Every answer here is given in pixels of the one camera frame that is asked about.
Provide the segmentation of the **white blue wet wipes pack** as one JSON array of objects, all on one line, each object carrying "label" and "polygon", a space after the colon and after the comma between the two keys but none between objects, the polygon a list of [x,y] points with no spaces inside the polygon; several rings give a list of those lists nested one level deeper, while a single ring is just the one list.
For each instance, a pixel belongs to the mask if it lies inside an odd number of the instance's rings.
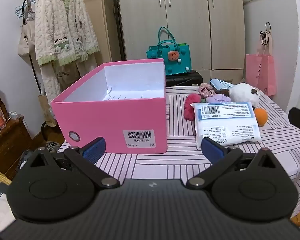
[{"label": "white blue wet wipes pack", "polygon": [[249,102],[192,103],[196,147],[201,149],[205,137],[222,146],[247,141],[261,142],[260,130]]}]

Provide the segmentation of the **blue white tissue pack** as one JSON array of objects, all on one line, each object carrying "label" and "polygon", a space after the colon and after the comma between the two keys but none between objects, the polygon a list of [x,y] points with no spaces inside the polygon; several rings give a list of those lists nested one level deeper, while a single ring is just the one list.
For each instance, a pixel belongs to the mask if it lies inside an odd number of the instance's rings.
[{"label": "blue white tissue pack", "polygon": [[220,80],[220,79],[211,79],[210,80],[210,85],[215,88],[216,90],[220,89],[230,89],[234,87],[232,83]]}]

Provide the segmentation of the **orange soft ball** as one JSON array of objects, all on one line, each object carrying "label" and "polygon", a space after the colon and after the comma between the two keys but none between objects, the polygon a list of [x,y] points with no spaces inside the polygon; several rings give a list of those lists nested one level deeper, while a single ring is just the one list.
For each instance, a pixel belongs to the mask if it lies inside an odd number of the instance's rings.
[{"label": "orange soft ball", "polygon": [[268,121],[267,111],[262,108],[255,108],[254,114],[255,114],[255,118],[257,120],[258,126],[263,127]]}]

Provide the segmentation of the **striped pink tablecloth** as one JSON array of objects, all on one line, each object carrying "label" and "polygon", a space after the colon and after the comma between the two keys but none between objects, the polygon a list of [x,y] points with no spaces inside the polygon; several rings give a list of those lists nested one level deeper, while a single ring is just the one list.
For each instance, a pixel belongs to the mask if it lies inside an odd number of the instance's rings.
[{"label": "striped pink tablecloth", "polygon": [[[167,152],[164,154],[105,153],[96,166],[114,178],[181,179],[186,182],[211,164],[196,148],[194,124],[183,118],[184,101],[197,91],[195,86],[168,87],[166,102]],[[288,116],[266,95],[259,97],[258,107],[268,113],[267,123],[260,128],[261,142],[244,142],[237,147],[256,153],[267,147],[277,157],[298,191],[298,203],[293,215],[300,212],[300,129],[292,126]]]}]

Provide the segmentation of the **grey white sneakers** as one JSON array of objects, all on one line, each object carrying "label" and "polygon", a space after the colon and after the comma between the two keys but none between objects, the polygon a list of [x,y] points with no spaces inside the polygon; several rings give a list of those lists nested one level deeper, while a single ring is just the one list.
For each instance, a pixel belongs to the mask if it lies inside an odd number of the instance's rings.
[{"label": "grey white sneakers", "polygon": [[60,144],[54,141],[47,141],[45,147],[50,153],[57,153],[60,148]]}]

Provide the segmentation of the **brown paper bag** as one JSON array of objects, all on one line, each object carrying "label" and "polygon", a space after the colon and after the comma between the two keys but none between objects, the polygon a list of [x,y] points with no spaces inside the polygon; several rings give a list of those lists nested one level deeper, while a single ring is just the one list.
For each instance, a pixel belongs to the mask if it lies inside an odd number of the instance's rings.
[{"label": "brown paper bag", "polygon": [[57,121],[53,117],[52,109],[48,103],[47,97],[45,95],[39,95],[38,100],[42,108],[44,119],[46,121],[47,126],[55,127],[57,125]]}]

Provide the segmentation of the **red fluffy scrunchie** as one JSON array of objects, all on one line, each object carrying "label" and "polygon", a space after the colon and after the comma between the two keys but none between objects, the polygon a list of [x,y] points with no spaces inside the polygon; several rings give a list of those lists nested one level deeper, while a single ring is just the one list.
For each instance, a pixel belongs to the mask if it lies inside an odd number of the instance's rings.
[{"label": "red fluffy scrunchie", "polygon": [[201,96],[196,93],[190,94],[184,103],[184,118],[185,120],[193,121],[194,120],[194,108],[191,106],[193,103],[200,103]]}]

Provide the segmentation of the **purple plush toy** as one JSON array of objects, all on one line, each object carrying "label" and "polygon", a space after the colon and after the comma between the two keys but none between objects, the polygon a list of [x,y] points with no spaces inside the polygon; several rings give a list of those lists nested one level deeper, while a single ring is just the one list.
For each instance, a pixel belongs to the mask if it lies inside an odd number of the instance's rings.
[{"label": "purple plush toy", "polygon": [[215,94],[205,99],[207,103],[228,103],[231,99],[223,94]]}]

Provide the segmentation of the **pink cardboard storage box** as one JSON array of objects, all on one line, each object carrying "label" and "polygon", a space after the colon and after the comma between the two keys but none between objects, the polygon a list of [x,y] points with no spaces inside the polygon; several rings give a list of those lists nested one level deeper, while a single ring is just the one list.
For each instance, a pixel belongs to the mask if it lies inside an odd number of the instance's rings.
[{"label": "pink cardboard storage box", "polygon": [[107,153],[167,151],[162,59],[104,63],[54,98],[51,107],[71,146],[102,137]]}]

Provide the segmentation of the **dark wooden side cabinet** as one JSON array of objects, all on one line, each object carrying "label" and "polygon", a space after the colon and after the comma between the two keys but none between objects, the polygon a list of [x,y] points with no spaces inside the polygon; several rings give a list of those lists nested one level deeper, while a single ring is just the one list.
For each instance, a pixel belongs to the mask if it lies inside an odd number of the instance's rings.
[{"label": "dark wooden side cabinet", "polygon": [[15,120],[10,119],[0,132],[0,172],[10,180],[17,173],[21,155],[32,144],[23,119],[23,116]]}]

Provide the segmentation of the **black suitcase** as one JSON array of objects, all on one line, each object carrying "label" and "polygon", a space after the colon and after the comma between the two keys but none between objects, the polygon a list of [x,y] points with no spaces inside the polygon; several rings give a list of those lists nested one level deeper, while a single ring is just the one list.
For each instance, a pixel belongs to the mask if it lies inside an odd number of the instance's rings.
[{"label": "black suitcase", "polygon": [[166,86],[198,86],[203,83],[202,76],[194,70],[191,70],[188,73],[181,73],[175,75],[166,76]]}]

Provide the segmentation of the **teal felt handbag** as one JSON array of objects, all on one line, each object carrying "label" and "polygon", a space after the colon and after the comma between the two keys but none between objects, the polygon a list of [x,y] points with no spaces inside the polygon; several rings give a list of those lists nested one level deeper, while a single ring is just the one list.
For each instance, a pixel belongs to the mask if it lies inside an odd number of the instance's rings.
[{"label": "teal felt handbag", "polygon": [[[160,39],[162,30],[168,34],[170,39]],[[189,73],[192,70],[189,45],[177,43],[172,33],[164,26],[158,30],[157,45],[150,46],[146,55],[148,59],[164,60],[166,76]]]}]

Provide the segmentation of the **cream knitted cardigan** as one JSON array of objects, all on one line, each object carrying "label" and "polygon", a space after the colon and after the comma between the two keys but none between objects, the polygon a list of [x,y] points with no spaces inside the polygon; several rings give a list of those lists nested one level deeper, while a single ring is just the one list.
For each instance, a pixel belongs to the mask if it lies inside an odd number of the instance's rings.
[{"label": "cream knitted cardigan", "polygon": [[84,0],[36,0],[34,23],[39,66],[83,62],[100,50]]}]

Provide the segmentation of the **beige canvas tote bag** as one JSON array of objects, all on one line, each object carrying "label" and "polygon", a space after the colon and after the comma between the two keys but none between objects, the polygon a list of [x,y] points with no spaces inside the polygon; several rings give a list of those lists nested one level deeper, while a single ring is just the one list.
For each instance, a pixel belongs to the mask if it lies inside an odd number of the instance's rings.
[{"label": "beige canvas tote bag", "polygon": [[34,52],[34,17],[21,27],[20,40],[18,44],[18,55],[24,57]]}]

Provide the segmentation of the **beige wardrobe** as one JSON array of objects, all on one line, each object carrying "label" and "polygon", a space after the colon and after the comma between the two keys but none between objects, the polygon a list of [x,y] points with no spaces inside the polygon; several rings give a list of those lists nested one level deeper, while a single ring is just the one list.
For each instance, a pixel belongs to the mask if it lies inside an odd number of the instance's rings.
[{"label": "beige wardrobe", "polygon": [[241,82],[243,0],[119,0],[125,56],[144,59],[150,46],[174,37],[190,48],[192,69],[204,80]]}]

